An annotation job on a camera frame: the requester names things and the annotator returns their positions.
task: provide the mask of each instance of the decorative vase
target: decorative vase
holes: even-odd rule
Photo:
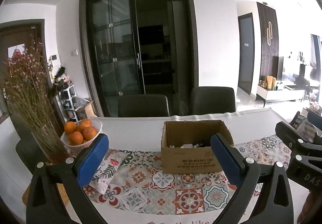
[[[52,164],[63,163],[66,158],[70,157],[51,122],[42,128],[33,130],[32,134]]]

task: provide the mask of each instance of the fruit basket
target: fruit basket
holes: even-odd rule
[[[81,152],[81,150],[89,147],[91,143],[95,140],[95,138],[101,133],[102,123],[99,120],[93,120],[93,119],[91,119],[91,122],[92,122],[92,126],[98,130],[98,133],[91,140],[87,141],[84,144],[75,145],[75,146],[69,145],[68,134],[64,132],[63,135],[61,136],[61,141],[64,143],[66,148],[70,151],[70,154],[78,155]]]

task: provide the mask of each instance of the chair backrest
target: chair backrest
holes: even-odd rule
[[[310,86],[310,81],[303,77],[297,77],[294,82],[300,89],[304,90],[307,86]]]
[[[119,117],[169,117],[168,99],[162,94],[123,95],[119,98]]]
[[[308,122],[322,131],[322,117],[313,111],[308,112]]]
[[[16,152],[31,174],[38,162],[49,162],[34,138],[24,138],[16,145]]]
[[[190,97],[190,114],[235,112],[235,93],[229,87],[196,87]]]

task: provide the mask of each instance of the wooden door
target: wooden door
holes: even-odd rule
[[[3,62],[8,59],[8,56],[13,53],[15,48],[23,51],[23,45],[27,48],[31,46],[32,39],[36,42],[41,41],[44,45],[43,49],[45,50],[45,41],[43,38],[43,25],[42,23],[29,23],[29,24],[18,24],[18,25],[8,25],[6,27],[0,28],[0,65],[3,65]],[[46,69],[48,84],[51,85],[49,71]],[[53,103],[53,114],[51,115],[51,122],[60,136],[64,132],[63,123],[60,117],[61,111],[55,103]],[[23,129],[22,123],[18,119],[18,116],[15,114],[10,114],[11,119],[16,127],[16,130],[19,134],[25,133],[26,129]]]

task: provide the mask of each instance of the white table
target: white table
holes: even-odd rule
[[[98,118],[103,123],[102,132],[110,141],[110,148],[126,149],[132,151],[160,151],[163,123],[165,121],[197,121],[197,120],[222,120],[229,131],[235,144],[257,140],[275,134],[275,126],[278,122],[284,121],[271,108],[257,109],[244,112],[211,114],[199,116],[172,116],[160,118]],[[309,193],[306,188],[290,181],[292,198],[294,203],[295,222],[299,215],[304,200]],[[253,198],[241,221],[245,221],[256,203],[257,197]],[[189,215],[152,215],[135,212],[126,212],[93,202],[99,213],[109,224],[128,223],[147,224],[191,224],[212,223],[220,214],[221,210],[204,212]],[[71,204],[67,205],[67,210],[73,220],[79,221],[75,215]]]
[[[112,149],[131,151],[161,151],[161,136],[165,121],[222,120],[235,144],[257,140],[275,134],[275,126],[284,121],[272,109],[243,112],[156,118],[98,118],[102,132]]]

